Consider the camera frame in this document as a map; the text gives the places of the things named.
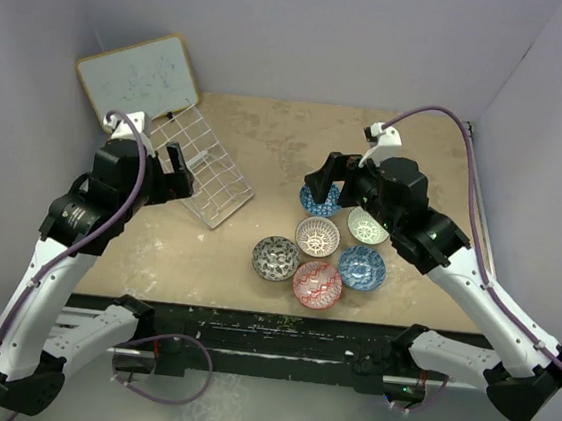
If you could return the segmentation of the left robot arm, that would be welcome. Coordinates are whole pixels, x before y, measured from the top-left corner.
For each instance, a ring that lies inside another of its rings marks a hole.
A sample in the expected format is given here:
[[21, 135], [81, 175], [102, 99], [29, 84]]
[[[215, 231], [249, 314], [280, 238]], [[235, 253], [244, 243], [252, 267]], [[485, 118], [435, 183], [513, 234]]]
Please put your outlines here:
[[192, 196], [194, 177], [179, 144], [166, 149], [171, 172], [163, 172], [156, 153], [147, 154], [141, 171], [135, 141], [108, 140], [92, 170], [51, 203], [24, 278], [0, 316], [0, 407], [35, 416], [105, 349], [152, 340], [152, 307], [129, 295], [59, 336], [50, 332], [76, 284], [140, 208]]

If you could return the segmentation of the dark blue triangle bowl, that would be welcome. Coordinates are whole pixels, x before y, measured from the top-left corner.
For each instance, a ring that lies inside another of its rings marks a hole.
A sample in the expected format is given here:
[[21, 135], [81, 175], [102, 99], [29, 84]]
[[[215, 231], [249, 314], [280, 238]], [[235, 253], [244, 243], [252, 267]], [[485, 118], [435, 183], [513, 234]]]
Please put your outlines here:
[[308, 185], [303, 186], [299, 192], [299, 200], [303, 209], [310, 216], [319, 216], [324, 218], [329, 218], [335, 215], [341, 207], [338, 205], [338, 199], [340, 195], [340, 188], [336, 184], [333, 184], [328, 191], [328, 196], [323, 204], [316, 203], [313, 201], [311, 191]]

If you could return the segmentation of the grey black patterned bowl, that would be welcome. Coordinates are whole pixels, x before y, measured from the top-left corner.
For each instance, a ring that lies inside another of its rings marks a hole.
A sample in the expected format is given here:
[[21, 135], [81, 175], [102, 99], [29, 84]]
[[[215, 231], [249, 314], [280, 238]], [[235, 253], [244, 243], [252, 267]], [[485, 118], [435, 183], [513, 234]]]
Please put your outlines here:
[[255, 272], [268, 281], [284, 281], [298, 270], [300, 253], [286, 237], [268, 236], [256, 243], [252, 252]]

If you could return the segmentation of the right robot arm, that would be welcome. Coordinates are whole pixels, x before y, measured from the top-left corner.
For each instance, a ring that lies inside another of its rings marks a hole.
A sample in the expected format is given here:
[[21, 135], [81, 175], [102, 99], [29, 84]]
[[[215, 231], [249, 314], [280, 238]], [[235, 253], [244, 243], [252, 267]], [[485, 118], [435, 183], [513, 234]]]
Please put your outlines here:
[[393, 340], [391, 366], [401, 375], [435, 371], [470, 384], [509, 421], [531, 421], [562, 388], [562, 343], [490, 277], [457, 224], [429, 206], [429, 182], [418, 164], [393, 157], [379, 165], [333, 152], [304, 178], [319, 204], [335, 181], [343, 185], [339, 205], [358, 205], [381, 224], [396, 253], [443, 289], [490, 345], [467, 345], [413, 325]]

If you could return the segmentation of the red white patterned bowl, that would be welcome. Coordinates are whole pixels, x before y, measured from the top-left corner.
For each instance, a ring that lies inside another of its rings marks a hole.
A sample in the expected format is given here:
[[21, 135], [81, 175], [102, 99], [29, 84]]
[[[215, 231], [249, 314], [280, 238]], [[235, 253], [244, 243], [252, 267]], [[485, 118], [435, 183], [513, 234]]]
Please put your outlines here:
[[293, 275], [293, 293], [305, 308], [327, 310], [342, 295], [343, 281], [336, 267], [312, 261], [302, 264]]

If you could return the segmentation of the brown white patterned bowl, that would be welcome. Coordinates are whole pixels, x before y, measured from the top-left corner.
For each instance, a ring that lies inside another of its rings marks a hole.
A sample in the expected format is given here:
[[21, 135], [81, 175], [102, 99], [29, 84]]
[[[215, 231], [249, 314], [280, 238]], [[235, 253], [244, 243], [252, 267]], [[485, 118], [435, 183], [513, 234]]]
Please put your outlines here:
[[340, 246], [340, 232], [328, 218], [312, 216], [296, 227], [295, 239], [300, 249], [311, 257], [328, 257]]

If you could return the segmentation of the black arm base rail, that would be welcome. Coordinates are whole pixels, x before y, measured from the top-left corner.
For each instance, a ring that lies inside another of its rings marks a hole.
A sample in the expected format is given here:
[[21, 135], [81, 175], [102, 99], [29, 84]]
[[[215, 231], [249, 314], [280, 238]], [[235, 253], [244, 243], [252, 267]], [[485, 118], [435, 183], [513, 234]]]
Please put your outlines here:
[[357, 393], [405, 396], [443, 379], [400, 359], [399, 326], [151, 302], [154, 318], [140, 337], [158, 344], [117, 348], [122, 372], [182, 376], [186, 371], [348, 387]]

